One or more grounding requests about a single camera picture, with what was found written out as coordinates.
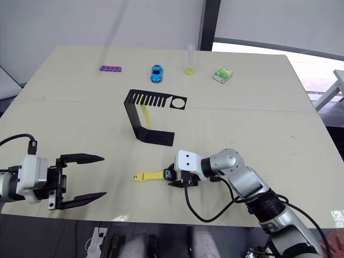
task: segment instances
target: power strip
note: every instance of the power strip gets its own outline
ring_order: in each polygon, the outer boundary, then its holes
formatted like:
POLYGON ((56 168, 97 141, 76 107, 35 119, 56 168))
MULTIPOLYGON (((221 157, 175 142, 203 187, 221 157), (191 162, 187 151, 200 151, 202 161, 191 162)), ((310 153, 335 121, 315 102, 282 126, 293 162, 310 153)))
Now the power strip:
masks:
POLYGON ((102 253, 101 244, 103 243, 103 239, 105 238, 107 231, 108 229, 106 227, 95 227, 91 244, 87 249, 86 258, 100 258, 102 253))

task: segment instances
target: blue toy car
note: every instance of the blue toy car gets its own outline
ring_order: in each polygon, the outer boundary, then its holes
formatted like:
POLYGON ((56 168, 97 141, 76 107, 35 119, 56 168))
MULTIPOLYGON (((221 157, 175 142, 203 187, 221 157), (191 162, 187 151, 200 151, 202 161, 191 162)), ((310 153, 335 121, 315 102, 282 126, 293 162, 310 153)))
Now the blue toy car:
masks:
POLYGON ((152 72, 150 74, 150 80, 154 83, 158 83, 162 81, 162 67, 159 66, 158 64, 154 65, 152 67, 152 72))

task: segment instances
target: black metal stand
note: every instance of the black metal stand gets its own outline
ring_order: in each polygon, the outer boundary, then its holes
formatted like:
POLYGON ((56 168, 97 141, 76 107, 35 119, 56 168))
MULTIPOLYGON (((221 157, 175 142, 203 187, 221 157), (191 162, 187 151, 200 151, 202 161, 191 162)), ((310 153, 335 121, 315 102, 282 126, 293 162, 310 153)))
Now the black metal stand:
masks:
POLYGON ((146 142, 148 144, 158 144, 158 145, 165 145, 165 146, 172 146, 174 140, 174 133, 173 132, 165 132, 165 131, 156 131, 156 130, 149 130, 141 126, 140 118, 137 113, 136 104, 140 105, 148 105, 148 106, 158 106, 158 107, 165 107, 166 100, 172 97, 170 108, 172 109, 180 109, 184 110, 187 104, 187 98, 174 96, 172 94, 165 94, 159 92, 152 92, 152 91, 144 91, 144 90, 130 90, 125 101, 124 107, 127 111, 129 116, 130 123, 133 127, 135 136, 138 140, 146 142), (184 101, 184 105, 182 107, 175 107, 173 105, 173 100, 181 99, 184 101))

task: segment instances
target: test tube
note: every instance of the test tube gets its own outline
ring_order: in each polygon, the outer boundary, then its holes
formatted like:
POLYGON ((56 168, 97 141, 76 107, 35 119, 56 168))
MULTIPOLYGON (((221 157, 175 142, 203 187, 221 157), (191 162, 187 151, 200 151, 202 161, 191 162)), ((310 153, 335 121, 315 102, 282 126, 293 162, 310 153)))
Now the test tube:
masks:
POLYGON ((187 65, 185 67, 185 73, 188 75, 194 74, 194 52, 195 44, 188 43, 188 58, 187 65))

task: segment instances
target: purple toy block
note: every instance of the purple toy block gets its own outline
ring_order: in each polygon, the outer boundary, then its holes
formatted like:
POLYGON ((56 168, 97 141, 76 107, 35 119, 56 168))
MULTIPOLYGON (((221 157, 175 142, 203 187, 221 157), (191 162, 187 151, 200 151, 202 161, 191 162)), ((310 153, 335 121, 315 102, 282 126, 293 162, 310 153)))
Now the purple toy block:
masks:
POLYGON ((101 66, 100 71, 122 71, 121 66, 101 66))

